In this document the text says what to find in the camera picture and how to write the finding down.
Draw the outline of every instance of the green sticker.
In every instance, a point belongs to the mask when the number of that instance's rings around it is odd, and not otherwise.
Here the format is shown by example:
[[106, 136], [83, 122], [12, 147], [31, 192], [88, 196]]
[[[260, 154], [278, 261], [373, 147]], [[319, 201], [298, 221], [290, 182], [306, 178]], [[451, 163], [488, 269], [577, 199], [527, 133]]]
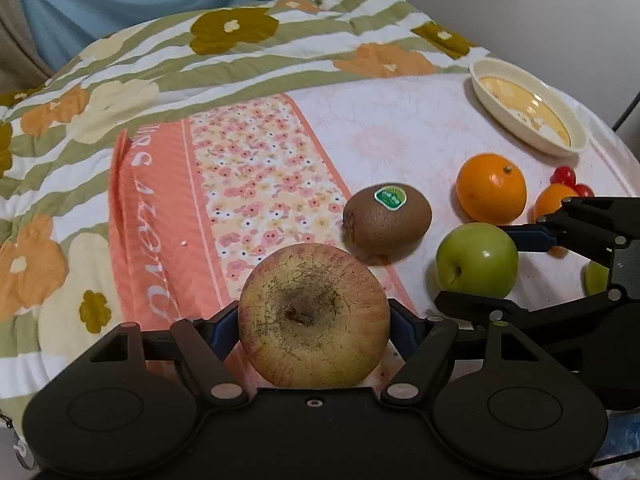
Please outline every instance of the green sticker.
[[384, 186], [373, 197], [389, 211], [398, 211], [406, 203], [406, 193], [398, 186]]

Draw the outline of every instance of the brown kiwi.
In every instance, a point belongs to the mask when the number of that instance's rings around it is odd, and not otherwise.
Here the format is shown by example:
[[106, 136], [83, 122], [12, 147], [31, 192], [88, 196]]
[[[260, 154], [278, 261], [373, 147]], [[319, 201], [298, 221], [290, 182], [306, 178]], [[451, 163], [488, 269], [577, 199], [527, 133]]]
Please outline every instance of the brown kiwi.
[[[376, 193], [386, 186], [404, 191], [406, 202], [397, 210], [390, 210], [376, 200]], [[347, 240], [365, 253], [395, 254], [424, 236], [431, 225], [431, 206], [422, 193], [407, 184], [377, 184], [349, 199], [342, 224]]]

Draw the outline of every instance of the red fruit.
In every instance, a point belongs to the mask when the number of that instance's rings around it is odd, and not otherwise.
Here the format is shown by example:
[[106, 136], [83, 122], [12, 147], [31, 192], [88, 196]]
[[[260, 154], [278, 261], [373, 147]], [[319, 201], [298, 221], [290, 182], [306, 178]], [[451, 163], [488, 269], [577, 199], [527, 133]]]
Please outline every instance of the red fruit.
[[565, 186], [575, 187], [575, 173], [574, 170], [568, 166], [560, 166], [556, 168], [553, 176], [551, 177], [552, 184], [564, 184]]
[[586, 184], [576, 184], [574, 186], [575, 192], [580, 196], [595, 196], [593, 193], [593, 189], [591, 189]]

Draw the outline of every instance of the pink flower pattern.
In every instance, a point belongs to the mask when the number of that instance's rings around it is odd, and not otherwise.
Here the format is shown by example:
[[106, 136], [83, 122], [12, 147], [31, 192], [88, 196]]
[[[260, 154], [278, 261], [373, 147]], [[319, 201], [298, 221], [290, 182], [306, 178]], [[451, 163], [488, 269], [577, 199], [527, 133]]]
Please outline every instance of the pink flower pattern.
[[336, 245], [346, 197], [284, 96], [215, 108], [190, 123], [194, 169], [232, 296], [280, 247]]

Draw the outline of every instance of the orange fruit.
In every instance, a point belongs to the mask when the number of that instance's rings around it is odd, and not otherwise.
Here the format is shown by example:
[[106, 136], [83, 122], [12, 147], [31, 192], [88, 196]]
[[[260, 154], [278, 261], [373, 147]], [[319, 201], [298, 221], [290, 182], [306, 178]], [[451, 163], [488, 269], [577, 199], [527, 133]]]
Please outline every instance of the orange fruit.
[[562, 199], [566, 196], [578, 196], [578, 194], [566, 184], [552, 184], [547, 187], [536, 200], [533, 206], [533, 218], [535, 222], [537, 218], [544, 215], [555, 213], [562, 207]]
[[456, 179], [462, 209], [476, 222], [513, 222], [527, 203], [527, 186], [520, 168], [503, 156], [481, 153], [466, 161]]

